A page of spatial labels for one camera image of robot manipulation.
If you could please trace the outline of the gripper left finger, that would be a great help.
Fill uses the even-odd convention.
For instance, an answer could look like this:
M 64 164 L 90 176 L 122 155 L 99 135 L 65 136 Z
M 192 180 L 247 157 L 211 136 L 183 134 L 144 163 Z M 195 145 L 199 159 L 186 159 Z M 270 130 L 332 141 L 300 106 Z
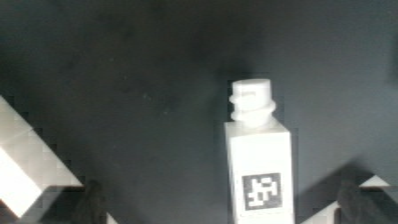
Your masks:
M 97 181 L 60 190 L 39 224 L 108 224 L 106 197 Z

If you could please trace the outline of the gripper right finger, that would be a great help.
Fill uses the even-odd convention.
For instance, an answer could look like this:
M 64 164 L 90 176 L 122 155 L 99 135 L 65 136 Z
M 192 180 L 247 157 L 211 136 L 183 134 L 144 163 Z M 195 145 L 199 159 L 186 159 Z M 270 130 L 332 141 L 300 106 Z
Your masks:
M 295 196 L 296 224 L 398 224 L 398 186 L 346 164 Z

